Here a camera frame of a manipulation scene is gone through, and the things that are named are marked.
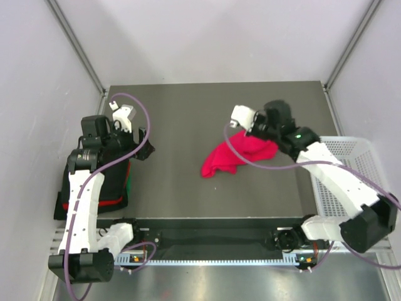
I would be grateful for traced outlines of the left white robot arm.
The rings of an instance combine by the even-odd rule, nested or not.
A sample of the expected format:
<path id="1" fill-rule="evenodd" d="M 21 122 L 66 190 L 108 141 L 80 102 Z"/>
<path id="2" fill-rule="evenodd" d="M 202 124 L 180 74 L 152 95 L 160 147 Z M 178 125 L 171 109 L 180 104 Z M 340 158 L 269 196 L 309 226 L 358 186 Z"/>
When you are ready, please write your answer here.
<path id="1" fill-rule="evenodd" d="M 82 147 L 68 158 L 69 201 L 66 228 L 57 254 L 48 258 L 48 268 L 65 283 L 110 281 L 114 261 L 122 248 L 136 248 L 142 234 L 130 223 L 117 223 L 101 239 L 96 239 L 99 198 L 105 171 L 136 158 L 144 161 L 155 150 L 149 132 L 140 128 L 135 143 L 129 118 L 115 112 L 84 117 Z"/>

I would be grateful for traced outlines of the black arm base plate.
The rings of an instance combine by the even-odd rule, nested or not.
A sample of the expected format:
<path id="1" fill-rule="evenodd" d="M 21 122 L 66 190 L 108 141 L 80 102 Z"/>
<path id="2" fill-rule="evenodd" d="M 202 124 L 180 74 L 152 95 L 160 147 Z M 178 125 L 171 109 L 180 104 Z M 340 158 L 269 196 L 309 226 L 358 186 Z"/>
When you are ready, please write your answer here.
<path id="1" fill-rule="evenodd" d="M 118 218 L 98 223 L 100 228 L 133 224 L 134 242 L 151 241 L 159 260 L 278 259 L 291 251 L 327 250 L 294 233 L 301 218 Z"/>

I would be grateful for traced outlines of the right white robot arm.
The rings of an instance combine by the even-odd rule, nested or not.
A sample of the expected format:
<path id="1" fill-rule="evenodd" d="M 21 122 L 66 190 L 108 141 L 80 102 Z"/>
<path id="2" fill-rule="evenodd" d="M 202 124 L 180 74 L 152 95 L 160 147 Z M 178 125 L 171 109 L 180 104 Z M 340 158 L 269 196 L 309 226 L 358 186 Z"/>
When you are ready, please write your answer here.
<path id="1" fill-rule="evenodd" d="M 284 100 L 273 100 L 254 113 L 247 134 L 276 143 L 279 150 L 305 168 L 341 203 L 343 217 L 312 216 L 292 233 L 300 248 L 315 240 L 346 243 L 364 253 L 391 234 L 397 224 L 398 207 L 392 195 L 386 195 L 365 184 L 352 174 L 309 127 L 299 127 Z"/>

